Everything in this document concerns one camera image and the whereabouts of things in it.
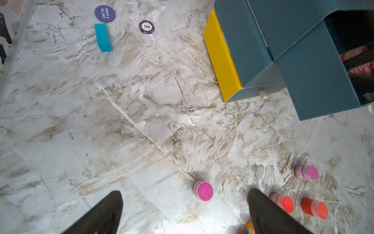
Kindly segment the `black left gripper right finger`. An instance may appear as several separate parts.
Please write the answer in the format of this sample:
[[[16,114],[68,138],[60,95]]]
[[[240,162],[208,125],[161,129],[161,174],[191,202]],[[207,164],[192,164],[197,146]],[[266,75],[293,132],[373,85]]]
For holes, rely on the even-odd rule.
[[[256,234],[311,233],[257,188],[249,190],[247,202]]]

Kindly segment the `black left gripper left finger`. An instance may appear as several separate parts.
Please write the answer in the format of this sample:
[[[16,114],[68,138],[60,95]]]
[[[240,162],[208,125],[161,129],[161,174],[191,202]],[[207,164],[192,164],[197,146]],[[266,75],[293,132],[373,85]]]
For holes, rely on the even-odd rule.
[[[112,191],[63,234],[116,234],[122,210],[121,192]]]

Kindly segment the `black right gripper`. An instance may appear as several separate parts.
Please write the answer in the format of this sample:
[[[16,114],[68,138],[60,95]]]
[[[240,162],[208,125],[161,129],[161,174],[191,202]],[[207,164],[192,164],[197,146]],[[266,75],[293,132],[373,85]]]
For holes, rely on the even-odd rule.
[[[341,60],[360,102],[374,101],[374,43],[341,55]]]

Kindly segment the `red paint can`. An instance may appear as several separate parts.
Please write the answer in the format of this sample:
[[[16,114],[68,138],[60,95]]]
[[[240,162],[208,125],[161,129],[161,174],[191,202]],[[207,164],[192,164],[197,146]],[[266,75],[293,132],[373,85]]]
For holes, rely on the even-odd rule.
[[[354,75],[374,75],[374,47],[361,46],[340,56],[345,68]]]
[[[269,198],[288,214],[293,213],[295,204],[292,198],[280,193],[271,193]]]
[[[302,211],[307,215],[327,219],[329,211],[327,206],[318,200],[303,198],[301,200]]]

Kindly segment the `teal top drawer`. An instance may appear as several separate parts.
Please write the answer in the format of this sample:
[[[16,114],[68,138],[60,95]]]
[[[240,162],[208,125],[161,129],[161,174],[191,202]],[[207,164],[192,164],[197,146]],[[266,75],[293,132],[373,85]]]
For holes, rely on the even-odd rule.
[[[374,78],[350,73],[341,58],[362,46],[373,59],[373,10],[336,11],[278,59],[301,121],[374,103]]]

